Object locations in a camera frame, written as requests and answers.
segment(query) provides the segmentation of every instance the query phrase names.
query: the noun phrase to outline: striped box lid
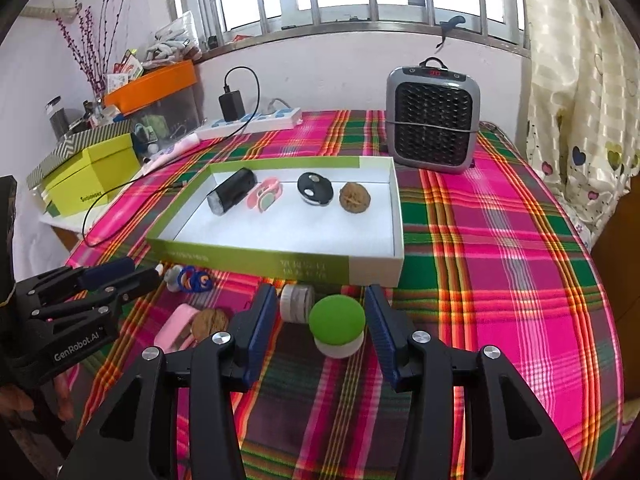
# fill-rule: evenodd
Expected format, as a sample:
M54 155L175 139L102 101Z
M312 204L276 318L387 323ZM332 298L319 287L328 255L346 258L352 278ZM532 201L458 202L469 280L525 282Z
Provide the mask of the striped box lid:
M29 189L36 188L49 173L76 153L98 144L98 142L131 133L131 126L131 120L125 120L85 130L69 137L63 137L58 141L56 148L27 176L27 186L29 186Z

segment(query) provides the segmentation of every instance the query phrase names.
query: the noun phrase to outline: orange box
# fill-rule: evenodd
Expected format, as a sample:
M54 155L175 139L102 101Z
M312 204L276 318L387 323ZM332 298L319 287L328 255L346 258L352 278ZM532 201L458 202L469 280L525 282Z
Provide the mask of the orange box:
M104 96L106 106L116 105L129 115L151 103L179 92L197 81L190 60L159 68Z

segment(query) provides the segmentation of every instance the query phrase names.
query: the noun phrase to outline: walnut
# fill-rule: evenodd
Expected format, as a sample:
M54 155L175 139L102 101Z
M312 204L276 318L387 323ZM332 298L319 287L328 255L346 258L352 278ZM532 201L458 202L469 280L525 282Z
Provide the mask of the walnut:
M193 317L191 335L199 343L216 332L226 330L229 321L219 308L206 308Z
M362 213L370 203L371 196L361 184L347 182L340 190L340 205L349 213Z

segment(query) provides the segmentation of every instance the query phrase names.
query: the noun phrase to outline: clear plastic container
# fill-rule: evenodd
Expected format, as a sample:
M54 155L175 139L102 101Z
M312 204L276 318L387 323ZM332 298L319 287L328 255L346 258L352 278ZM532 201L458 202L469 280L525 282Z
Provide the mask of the clear plastic container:
M191 61L154 70L105 96L131 119L139 158L175 144L200 126Z
M133 124L133 133L140 144L156 144L156 152L175 144L198 126L198 109L193 88L185 88L153 102L142 110L127 116Z

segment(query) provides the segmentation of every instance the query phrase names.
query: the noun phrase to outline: person's hand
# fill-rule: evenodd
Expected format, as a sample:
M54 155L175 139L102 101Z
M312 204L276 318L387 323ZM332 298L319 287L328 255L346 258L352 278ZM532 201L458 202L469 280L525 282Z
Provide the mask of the person's hand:
M74 418L74 406L71 402L69 384L66 374L62 373L53 379L53 389L58 398L58 418L65 422ZM0 387L0 413L33 411L33 400L24 391L8 384Z

